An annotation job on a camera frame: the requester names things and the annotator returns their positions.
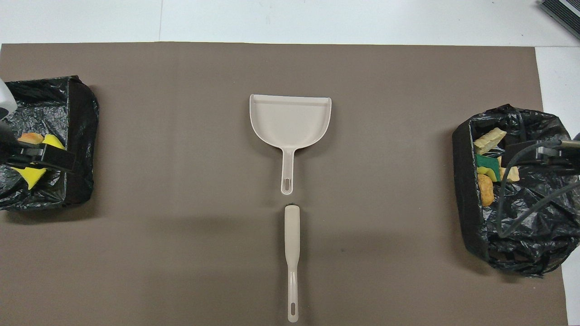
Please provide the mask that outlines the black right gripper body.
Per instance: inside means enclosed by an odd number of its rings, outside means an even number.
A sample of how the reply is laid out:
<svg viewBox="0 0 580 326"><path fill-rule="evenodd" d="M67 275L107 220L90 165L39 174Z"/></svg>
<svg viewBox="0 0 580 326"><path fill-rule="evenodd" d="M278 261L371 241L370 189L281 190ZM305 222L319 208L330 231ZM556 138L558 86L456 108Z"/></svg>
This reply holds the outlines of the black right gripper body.
<svg viewBox="0 0 580 326"><path fill-rule="evenodd" d="M562 140L559 146L537 149L539 165L558 173L580 173L580 141Z"/></svg>

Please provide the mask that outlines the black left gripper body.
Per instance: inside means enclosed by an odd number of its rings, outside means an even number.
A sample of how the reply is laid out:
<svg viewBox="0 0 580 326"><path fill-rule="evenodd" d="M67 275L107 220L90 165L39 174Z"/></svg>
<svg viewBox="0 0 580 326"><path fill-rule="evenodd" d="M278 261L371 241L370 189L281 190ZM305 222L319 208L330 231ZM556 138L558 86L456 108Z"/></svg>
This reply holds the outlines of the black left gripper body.
<svg viewBox="0 0 580 326"><path fill-rule="evenodd" d="M41 163L45 140L42 135L22 135L15 138L12 135L0 137L0 163L2 165L29 166Z"/></svg>

